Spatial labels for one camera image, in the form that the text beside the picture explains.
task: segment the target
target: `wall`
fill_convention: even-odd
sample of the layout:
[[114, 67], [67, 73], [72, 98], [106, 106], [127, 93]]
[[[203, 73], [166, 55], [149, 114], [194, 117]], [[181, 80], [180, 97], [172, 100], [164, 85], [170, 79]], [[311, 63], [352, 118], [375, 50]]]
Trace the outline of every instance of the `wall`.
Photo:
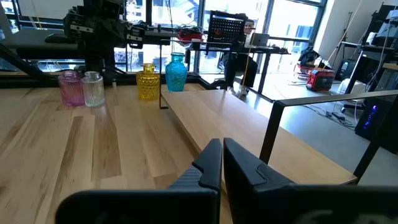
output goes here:
[[[323, 58], [328, 59], [338, 42], [343, 36], [344, 28], [347, 26], [348, 13], [355, 13], [355, 10], [361, 0], [328, 0], [325, 13], [320, 24], [317, 39], [314, 43], [314, 50]], [[394, 5], [398, 0], [363, 0], [358, 12], [347, 31], [347, 41], [357, 43], [368, 28], [371, 15], [380, 9], [381, 4]], [[346, 48], [346, 58], [350, 58], [354, 50]], [[337, 69], [342, 59], [342, 50], [336, 59], [334, 69]]]

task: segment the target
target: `yellow glass vase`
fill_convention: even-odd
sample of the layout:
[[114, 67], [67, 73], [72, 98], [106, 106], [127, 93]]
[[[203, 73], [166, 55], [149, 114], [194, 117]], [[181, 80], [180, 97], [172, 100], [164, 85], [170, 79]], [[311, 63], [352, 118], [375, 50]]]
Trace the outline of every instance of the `yellow glass vase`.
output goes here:
[[145, 63], [144, 70], [137, 72], [136, 80], [140, 100], [156, 100], [159, 97], [160, 75], [155, 74], [155, 65]]

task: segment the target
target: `floor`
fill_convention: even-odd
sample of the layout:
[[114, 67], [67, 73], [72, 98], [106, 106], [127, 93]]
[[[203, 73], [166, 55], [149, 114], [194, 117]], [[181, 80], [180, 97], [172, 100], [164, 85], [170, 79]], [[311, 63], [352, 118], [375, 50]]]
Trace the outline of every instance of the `floor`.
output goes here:
[[[204, 79], [209, 81], [214, 79], [211, 76], [202, 75]], [[259, 76], [256, 77], [254, 88], [257, 88], [256, 85], [259, 83]], [[263, 94], [275, 100], [330, 94], [329, 92], [315, 93], [309, 91], [304, 85], [300, 85], [300, 82], [292, 83], [292, 80], [295, 80], [292, 78], [292, 74], [268, 74]], [[338, 86], [339, 83], [333, 84], [331, 91], [337, 92]], [[237, 83], [234, 84], [234, 89], [239, 89]], [[269, 117], [272, 104], [268, 101], [253, 92], [250, 92], [247, 97], [241, 99], [260, 114]], [[314, 106], [325, 111], [340, 112], [343, 104], [340, 102], [322, 103]], [[357, 111], [356, 115], [356, 119], [359, 120], [361, 113]], [[345, 117], [353, 126], [356, 125], [353, 110], [347, 110]], [[303, 106], [286, 108], [281, 126], [350, 172], [355, 170], [369, 144], [367, 139], [356, 135], [352, 129], [319, 116], [311, 109]], [[380, 148], [359, 184], [398, 186], [397, 171], [398, 156]]]
[[[91, 109], [64, 106], [57, 88], [0, 90], [0, 102], [0, 223], [53, 223], [58, 204], [85, 189], [166, 189], [198, 155], [172, 112], [139, 101], [136, 86], [107, 88]], [[232, 223], [225, 195], [220, 219]]]

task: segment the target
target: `wooden tabletop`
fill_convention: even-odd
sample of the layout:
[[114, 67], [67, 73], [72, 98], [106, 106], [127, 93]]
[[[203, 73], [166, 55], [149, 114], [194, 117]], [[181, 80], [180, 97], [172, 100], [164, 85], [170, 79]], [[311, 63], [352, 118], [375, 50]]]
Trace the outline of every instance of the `wooden tabletop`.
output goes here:
[[[233, 138], [260, 155], [268, 119], [224, 90], [163, 93], [198, 151], [210, 139]], [[269, 165], [298, 184], [344, 184], [356, 177], [279, 128]]]
[[[1, 224], [51, 224], [75, 192], [166, 189], [189, 168], [198, 153], [172, 111], [138, 100], [137, 86], [105, 94], [87, 108], [63, 105], [58, 88], [0, 90]], [[221, 204], [231, 223], [225, 196]]]

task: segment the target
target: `chair backrest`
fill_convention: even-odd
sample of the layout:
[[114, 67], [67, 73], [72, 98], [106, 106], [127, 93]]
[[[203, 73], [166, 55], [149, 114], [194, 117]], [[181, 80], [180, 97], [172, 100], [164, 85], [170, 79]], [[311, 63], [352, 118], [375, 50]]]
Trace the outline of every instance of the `chair backrest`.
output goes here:
[[[207, 42], [233, 44], [244, 40], [244, 25], [248, 17], [245, 14], [229, 14], [220, 11], [210, 11], [209, 33]], [[208, 44], [206, 51], [217, 44]]]

